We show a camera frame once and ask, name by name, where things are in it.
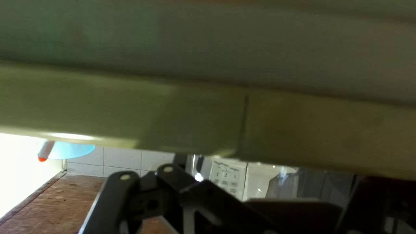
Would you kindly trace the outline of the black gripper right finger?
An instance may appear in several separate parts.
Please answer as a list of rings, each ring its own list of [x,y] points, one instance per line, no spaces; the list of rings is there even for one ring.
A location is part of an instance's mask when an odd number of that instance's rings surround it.
[[[360,178],[347,205],[350,217],[382,217],[386,213],[387,188],[379,179]]]

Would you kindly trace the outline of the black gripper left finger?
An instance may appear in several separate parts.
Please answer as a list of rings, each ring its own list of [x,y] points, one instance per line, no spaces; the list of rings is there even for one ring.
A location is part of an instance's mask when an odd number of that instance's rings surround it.
[[[179,166],[180,169],[185,169],[185,164],[187,164],[187,156],[183,153],[175,153],[172,162]]]

